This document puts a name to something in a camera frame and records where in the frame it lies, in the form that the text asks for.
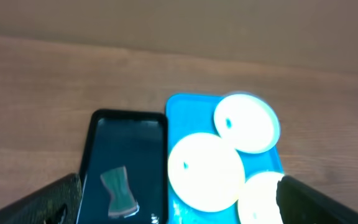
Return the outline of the green scrubbing sponge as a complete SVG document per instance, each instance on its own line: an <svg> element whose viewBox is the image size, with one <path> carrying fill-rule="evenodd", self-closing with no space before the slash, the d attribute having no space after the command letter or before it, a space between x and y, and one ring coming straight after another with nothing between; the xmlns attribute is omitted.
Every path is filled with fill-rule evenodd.
<svg viewBox="0 0 358 224"><path fill-rule="evenodd" d="M125 166L102 173L100 179L110 195L109 218L127 218L134 216L139 211L139 204L129 187Z"/></svg>

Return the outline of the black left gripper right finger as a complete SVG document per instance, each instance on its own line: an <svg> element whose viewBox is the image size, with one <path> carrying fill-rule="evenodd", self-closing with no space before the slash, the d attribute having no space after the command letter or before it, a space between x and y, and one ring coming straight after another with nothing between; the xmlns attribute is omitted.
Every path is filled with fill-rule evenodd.
<svg viewBox="0 0 358 224"><path fill-rule="evenodd" d="M286 175L277 184L283 224L358 224L358 212Z"/></svg>

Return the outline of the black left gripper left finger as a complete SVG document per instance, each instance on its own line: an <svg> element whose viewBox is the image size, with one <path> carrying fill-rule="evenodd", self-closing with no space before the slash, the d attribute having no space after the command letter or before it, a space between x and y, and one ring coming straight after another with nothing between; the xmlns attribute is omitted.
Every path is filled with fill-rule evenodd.
<svg viewBox="0 0 358 224"><path fill-rule="evenodd" d="M0 224L75 224L81 198L80 176L68 174L0 209Z"/></svg>

